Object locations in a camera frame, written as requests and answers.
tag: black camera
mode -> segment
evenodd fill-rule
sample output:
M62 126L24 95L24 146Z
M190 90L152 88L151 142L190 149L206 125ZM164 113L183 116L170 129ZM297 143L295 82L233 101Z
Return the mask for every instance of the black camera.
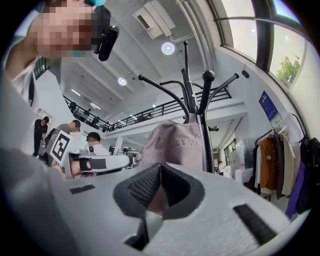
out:
M111 12L103 5L95 8L96 13L96 35L94 40L96 49L95 54L98 54L99 60L105 62L109 59L110 53L119 36L119 28L116 25L110 26Z

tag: gray shirt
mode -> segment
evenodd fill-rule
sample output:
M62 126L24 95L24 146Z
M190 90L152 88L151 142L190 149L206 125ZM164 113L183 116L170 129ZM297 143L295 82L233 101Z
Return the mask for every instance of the gray shirt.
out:
M69 125L67 123L63 123L63 124L60 124L53 132L49 142L48 142L48 145L46 146L45 148L45 152L50 155L50 151L51 151L51 148L53 147L54 145L54 142L58 136L58 134L60 133L60 131L63 131L65 132L66 134L70 134L70 128L69 128Z

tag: black t-shirt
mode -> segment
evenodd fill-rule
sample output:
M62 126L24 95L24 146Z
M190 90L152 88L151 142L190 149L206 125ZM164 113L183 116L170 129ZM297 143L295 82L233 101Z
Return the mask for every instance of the black t-shirt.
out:
M37 119L34 122L34 137L37 139L41 139L42 134L46 134L48 131L48 126L45 125L41 125L41 119Z

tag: round ceiling light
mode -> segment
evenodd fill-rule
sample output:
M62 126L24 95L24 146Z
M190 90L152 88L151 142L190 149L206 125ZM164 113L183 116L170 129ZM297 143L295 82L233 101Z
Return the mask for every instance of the round ceiling light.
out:
M127 85L127 80L125 78L123 78L123 77L119 77L118 83L121 86L126 86Z
M165 55L171 55L175 52L175 46L171 42L165 42L162 45L161 50Z

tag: black and white marker board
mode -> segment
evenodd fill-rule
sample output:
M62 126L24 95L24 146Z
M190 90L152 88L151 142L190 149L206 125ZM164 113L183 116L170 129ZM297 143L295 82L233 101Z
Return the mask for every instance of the black and white marker board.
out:
M59 165L62 165L67 153L70 151L73 137L64 131L60 131L56 137L50 155Z

